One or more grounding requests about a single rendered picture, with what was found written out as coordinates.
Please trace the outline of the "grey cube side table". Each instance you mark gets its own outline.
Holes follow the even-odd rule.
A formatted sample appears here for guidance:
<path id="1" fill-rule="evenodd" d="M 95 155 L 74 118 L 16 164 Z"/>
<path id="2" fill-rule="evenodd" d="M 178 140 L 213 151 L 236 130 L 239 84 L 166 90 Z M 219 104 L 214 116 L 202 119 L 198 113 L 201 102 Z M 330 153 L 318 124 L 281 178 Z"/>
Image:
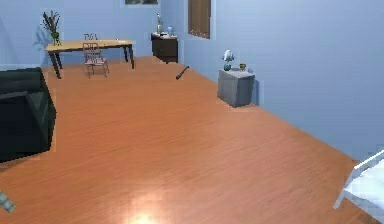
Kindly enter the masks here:
<path id="1" fill-rule="evenodd" d="M 249 105 L 254 80 L 255 75 L 249 72 L 220 70 L 217 97 L 234 108 Z"/>

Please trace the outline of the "small grey green object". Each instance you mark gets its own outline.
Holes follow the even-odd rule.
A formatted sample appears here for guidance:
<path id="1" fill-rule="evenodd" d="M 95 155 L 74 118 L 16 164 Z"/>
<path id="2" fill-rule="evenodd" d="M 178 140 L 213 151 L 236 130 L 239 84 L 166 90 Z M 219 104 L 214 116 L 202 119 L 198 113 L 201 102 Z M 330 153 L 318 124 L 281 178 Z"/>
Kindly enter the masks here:
<path id="1" fill-rule="evenodd" d="M 9 213 L 15 210 L 15 205 L 1 190 L 0 190 L 0 206 Z"/>

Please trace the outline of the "black baseball bat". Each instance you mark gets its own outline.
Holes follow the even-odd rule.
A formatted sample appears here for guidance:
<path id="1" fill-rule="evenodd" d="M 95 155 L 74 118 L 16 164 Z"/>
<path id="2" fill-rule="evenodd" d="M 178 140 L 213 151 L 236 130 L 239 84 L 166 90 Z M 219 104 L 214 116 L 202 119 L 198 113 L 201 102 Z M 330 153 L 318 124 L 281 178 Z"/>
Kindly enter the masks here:
<path id="1" fill-rule="evenodd" d="M 183 68 L 183 70 L 178 74 L 178 75 L 176 75 L 176 80 L 179 80 L 182 76 L 183 76 L 183 74 L 185 73 L 185 71 L 188 69 L 188 68 L 190 68 L 190 66 L 185 66 L 184 68 Z"/>

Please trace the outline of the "green vase with dark twigs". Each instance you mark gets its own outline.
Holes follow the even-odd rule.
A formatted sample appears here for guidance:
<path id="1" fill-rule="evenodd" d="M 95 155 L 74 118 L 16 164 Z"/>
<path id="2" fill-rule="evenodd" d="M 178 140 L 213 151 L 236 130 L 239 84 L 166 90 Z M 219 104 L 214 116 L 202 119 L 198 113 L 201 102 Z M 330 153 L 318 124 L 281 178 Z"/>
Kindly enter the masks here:
<path id="1" fill-rule="evenodd" d="M 53 39 L 54 46 L 60 46 L 60 34 L 58 32 L 58 23 L 60 21 L 60 15 L 58 12 L 51 10 L 49 13 L 43 13 L 43 26 L 50 32 Z"/>

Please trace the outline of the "dark brown cabinet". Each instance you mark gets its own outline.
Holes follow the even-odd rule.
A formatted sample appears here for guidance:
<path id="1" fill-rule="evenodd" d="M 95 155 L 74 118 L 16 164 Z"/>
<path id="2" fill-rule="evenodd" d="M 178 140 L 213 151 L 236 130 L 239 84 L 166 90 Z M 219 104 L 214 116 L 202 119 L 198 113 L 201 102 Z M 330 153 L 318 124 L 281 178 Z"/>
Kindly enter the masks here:
<path id="1" fill-rule="evenodd" d="M 165 63 L 178 62 L 178 40 L 156 33 L 151 34 L 152 53 Z"/>

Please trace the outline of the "pink metal chair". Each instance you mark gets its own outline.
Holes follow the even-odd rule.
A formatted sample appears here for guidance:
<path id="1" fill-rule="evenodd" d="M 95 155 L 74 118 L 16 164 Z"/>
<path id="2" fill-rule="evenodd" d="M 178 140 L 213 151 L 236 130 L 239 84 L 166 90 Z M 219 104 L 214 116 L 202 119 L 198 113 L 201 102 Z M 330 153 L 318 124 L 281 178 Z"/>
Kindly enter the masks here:
<path id="1" fill-rule="evenodd" d="M 103 68 L 104 76 L 107 77 L 109 73 L 108 61 L 102 56 L 101 49 L 97 43 L 97 35 L 86 33 L 84 35 L 82 49 L 88 77 L 91 77 L 91 75 L 95 73 L 94 68 L 96 66 L 101 66 Z"/>

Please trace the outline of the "light wooden desk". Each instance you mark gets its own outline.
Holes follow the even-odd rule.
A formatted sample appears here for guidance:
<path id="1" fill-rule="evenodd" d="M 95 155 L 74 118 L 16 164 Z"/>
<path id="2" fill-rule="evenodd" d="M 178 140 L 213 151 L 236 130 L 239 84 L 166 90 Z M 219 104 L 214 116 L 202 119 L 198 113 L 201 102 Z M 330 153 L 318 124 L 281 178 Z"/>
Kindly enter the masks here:
<path id="1" fill-rule="evenodd" d="M 61 78 L 60 70 L 63 68 L 60 54 L 62 52 L 74 52 L 83 50 L 122 48 L 124 59 L 126 62 L 131 62 L 131 67 L 135 68 L 133 43 L 128 39 L 101 39 L 101 40 L 79 40 L 79 41 L 64 41 L 60 45 L 49 43 L 45 51 L 48 53 L 52 66 L 58 79 Z"/>

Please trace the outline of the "brown window blind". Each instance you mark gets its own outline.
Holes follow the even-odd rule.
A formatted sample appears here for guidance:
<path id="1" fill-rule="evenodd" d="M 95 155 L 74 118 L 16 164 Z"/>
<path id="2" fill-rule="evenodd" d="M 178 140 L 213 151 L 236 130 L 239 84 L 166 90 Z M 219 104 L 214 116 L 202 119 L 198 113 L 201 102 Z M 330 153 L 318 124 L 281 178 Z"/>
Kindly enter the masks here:
<path id="1" fill-rule="evenodd" d="M 211 0 L 188 0 L 188 33 L 210 38 Z"/>

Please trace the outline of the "white table lamp teal base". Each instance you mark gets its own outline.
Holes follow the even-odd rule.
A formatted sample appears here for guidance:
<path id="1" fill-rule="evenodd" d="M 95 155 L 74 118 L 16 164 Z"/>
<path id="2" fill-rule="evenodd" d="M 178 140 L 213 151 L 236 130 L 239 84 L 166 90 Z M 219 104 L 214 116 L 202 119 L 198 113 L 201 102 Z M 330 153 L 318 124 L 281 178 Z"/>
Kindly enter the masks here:
<path id="1" fill-rule="evenodd" d="M 229 71 L 231 69 L 230 62 L 234 60 L 234 55 L 230 50 L 226 50 L 224 52 L 224 55 L 222 57 L 223 61 L 225 62 L 223 69 L 225 71 Z"/>

